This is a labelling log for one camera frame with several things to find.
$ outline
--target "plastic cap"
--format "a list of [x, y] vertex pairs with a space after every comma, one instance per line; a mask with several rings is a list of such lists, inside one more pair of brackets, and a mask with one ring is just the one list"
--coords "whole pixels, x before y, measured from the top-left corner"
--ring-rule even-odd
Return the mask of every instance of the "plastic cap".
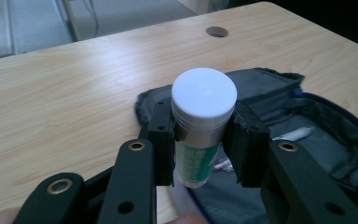
[[184, 72], [172, 85], [172, 112], [180, 126], [190, 132], [221, 128], [237, 101], [237, 89], [224, 73], [211, 68]]

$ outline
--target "table surface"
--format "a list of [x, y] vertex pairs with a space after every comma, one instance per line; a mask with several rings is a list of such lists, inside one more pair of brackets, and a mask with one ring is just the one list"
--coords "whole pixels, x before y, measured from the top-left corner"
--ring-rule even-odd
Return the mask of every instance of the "table surface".
[[[219, 26], [228, 36], [205, 30]], [[140, 131], [137, 95], [185, 70], [267, 67], [306, 76], [305, 91], [358, 117], [358, 44], [258, 3], [0, 59], [0, 209], [21, 206], [48, 176], [88, 179]], [[158, 223], [178, 216], [158, 187]]]

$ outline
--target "pill bottle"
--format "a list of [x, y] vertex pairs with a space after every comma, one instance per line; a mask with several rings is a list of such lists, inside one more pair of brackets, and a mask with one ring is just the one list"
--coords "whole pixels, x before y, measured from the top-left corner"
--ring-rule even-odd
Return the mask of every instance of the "pill bottle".
[[208, 180], [236, 101], [232, 80], [211, 68], [188, 70], [173, 82], [176, 171], [186, 187]]

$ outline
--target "black pouch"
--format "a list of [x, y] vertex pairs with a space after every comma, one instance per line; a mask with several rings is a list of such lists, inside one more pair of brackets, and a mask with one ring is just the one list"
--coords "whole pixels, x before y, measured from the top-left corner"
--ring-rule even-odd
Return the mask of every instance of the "black pouch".
[[[238, 101], [250, 106], [268, 125], [272, 138], [313, 127], [312, 134], [297, 142], [339, 185], [357, 189], [358, 118], [322, 97], [303, 92], [300, 74], [256, 68], [227, 75], [237, 87]], [[154, 104], [170, 96], [171, 86], [142, 93], [135, 107], [138, 120], [147, 123]], [[219, 150], [216, 160], [225, 157]], [[210, 223], [269, 223], [260, 189], [243, 188], [237, 179], [234, 172], [213, 171], [203, 187], [185, 191]]]

